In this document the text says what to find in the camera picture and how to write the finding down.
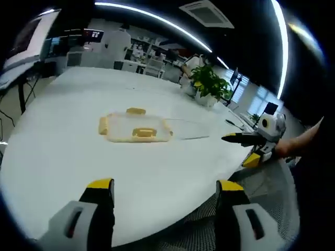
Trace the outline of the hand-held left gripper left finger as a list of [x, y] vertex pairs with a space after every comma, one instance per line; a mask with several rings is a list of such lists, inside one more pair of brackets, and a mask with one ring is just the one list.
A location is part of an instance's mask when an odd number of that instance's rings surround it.
[[89, 183], [78, 201], [70, 201], [50, 220], [39, 239], [41, 250], [111, 250], [114, 180]]

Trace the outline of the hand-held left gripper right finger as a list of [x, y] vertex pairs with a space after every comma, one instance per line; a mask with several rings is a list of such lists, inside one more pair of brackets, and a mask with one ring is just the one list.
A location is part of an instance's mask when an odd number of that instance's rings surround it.
[[216, 181], [216, 250], [281, 250], [277, 222], [258, 203], [251, 203], [243, 187]]

